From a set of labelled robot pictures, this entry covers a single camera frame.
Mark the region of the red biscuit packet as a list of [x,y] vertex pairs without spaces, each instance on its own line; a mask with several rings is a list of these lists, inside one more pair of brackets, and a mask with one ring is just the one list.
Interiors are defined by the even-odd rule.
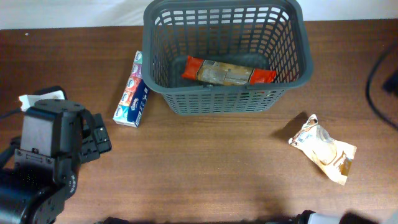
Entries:
[[272,83],[276,75],[277,72],[273,70],[263,70],[188,56],[185,71],[181,77],[215,85],[236,86]]

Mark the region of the beige snack wrapper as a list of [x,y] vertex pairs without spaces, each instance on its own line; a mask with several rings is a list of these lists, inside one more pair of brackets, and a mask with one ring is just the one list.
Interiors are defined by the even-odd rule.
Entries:
[[51,91],[41,95],[21,95],[19,96],[19,101],[21,102],[21,111],[25,112],[31,106],[34,106],[37,101],[47,99],[65,100],[66,97],[62,90]]

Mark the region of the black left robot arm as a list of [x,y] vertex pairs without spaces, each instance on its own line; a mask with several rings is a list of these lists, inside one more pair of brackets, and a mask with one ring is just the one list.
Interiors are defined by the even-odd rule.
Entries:
[[39,100],[1,153],[1,223],[54,223],[82,164],[111,150],[101,114],[70,100]]

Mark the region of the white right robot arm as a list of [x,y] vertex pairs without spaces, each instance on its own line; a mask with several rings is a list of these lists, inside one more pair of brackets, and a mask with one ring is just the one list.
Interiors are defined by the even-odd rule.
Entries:
[[294,224],[381,224],[369,217],[354,212],[346,212],[342,216],[325,215],[306,210],[297,215]]

